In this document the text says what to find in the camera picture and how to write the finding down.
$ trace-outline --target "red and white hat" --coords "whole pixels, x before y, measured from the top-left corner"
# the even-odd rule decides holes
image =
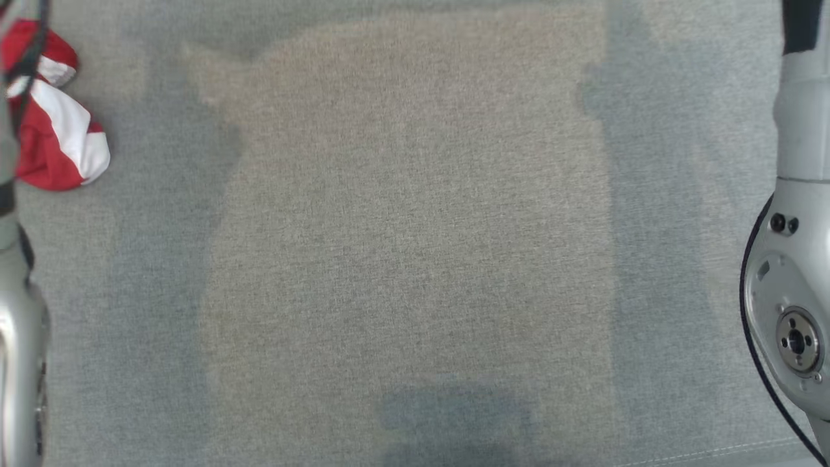
[[[20,60],[37,29],[36,22],[20,21],[0,43],[3,63]],[[110,165],[110,148],[103,129],[90,112],[56,86],[76,73],[78,56],[69,44],[49,31],[32,83],[32,99],[20,127],[20,163],[17,176],[41,189],[66,190],[89,184]],[[12,106],[27,78],[7,89]]]

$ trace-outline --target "gray fabric surface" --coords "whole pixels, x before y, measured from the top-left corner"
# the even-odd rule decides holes
[[[49,465],[754,465],[776,2],[58,2]]]

